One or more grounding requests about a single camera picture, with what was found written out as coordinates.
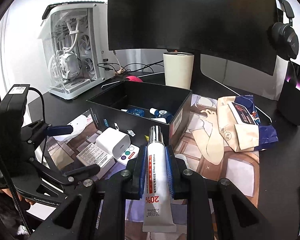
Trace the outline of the person left hand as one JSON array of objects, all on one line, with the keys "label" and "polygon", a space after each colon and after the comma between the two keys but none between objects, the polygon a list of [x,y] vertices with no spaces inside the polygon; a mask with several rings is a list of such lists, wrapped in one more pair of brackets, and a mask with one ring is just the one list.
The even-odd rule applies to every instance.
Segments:
[{"label": "person left hand", "polygon": [[[0,189],[0,193],[4,193],[6,195],[8,195],[9,197],[13,197],[11,192],[10,192],[10,189]],[[27,203],[29,203],[30,205],[34,205],[36,202],[35,201],[32,201],[30,199],[26,199],[24,198],[23,196],[21,196],[19,193],[18,193],[18,197],[19,197],[19,200],[22,201],[22,200],[25,200]]]}]

